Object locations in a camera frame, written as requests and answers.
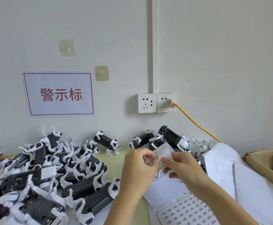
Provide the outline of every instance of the table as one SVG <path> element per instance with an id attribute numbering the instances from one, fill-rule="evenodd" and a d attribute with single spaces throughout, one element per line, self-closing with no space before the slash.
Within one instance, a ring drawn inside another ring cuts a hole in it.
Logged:
<path id="1" fill-rule="evenodd" d="M 130 151 L 132 151 L 132 149 L 130 148 L 122 149 L 120 150 L 119 155 L 114 155 L 114 153 L 111 152 L 111 158 L 106 154 L 105 150 L 100 150 L 100 152 L 96 155 L 96 158 L 104 162 L 106 166 L 110 166 L 109 172 L 107 174 L 107 179 L 109 181 L 112 181 L 113 177 L 121 178 L 125 154 Z M 147 201 L 144 197 L 141 198 L 136 207 L 136 211 L 132 220 L 132 225 L 150 225 Z"/>

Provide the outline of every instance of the yellow cable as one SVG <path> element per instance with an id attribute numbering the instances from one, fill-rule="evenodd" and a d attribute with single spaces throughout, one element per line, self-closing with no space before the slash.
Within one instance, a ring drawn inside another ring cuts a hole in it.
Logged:
<path id="1" fill-rule="evenodd" d="M 214 139 L 216 139 L 218 142 L 223 143 L 221 140 L 219 140 L 217 137 L 215 137 L 214 135 L 212 135 L 209 131 L 205 130 L 204 128 L 202 128 L 200 125 L 198 125 L 180 106 L 178 106 L 176 103 L 173 103 L 174 106 L 176 106 L 178 109 L 181 110 L 182 113 L 185 114 L 185 116 L 188 117 L 188 119 L 191 120 L 191 122 L 193 122 L 198 128 L 202 129 L 204 132 L 206 132 L 208 135 L 210 135 L 211 137 L 213 137 Z"/>

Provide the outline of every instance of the cardboard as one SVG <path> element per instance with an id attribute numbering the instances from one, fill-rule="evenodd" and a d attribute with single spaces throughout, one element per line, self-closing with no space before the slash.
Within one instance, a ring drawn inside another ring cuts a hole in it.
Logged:
<path id="1" fill-rule="evenodd" d="M 244 155 L 248 166 L 273 183 L 273 149 L 248 152 Z"/>

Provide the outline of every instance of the wall socket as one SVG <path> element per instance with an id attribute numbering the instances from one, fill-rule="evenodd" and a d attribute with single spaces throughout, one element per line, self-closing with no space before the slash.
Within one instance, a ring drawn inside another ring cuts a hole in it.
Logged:
<path id="1" fill-rule="evenodd" d="M 156 94 L 138 94 L 139 113 L 156 113 Z"/>
<path id="2" fill-rule="evenodd" d="M 157 113 L 173 112 L 175 108 L 171 108 L 168 99 L 175 99 L 175 93 L 159 93 L 157 94 Z"/>

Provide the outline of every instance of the hand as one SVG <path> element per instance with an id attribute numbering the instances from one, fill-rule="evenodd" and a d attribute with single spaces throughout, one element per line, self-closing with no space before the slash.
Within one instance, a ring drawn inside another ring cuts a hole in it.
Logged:
<path id="1" fill-rule="evenodd" d="M 152 165 L 147 166 L 146 157 L 152 160 Z M 122 169 L 119 194 L 135 196 L 138 200 L 150 187 L 159 165 L 156 161 L 156 154 L 146 148 L 136 149 L 125 155 Z"/>
<path id="2" fill-rule="evenodd" d="M 214 182 L 204 173 L 201 166 L 189 152 L 172 152 L 174 159 L 162 158 L 161 161 L 167 166 L 163 173 L 173 170 L 169 178 L 179 178 L 196 197 L 204 200 L 206 189 Z"/>

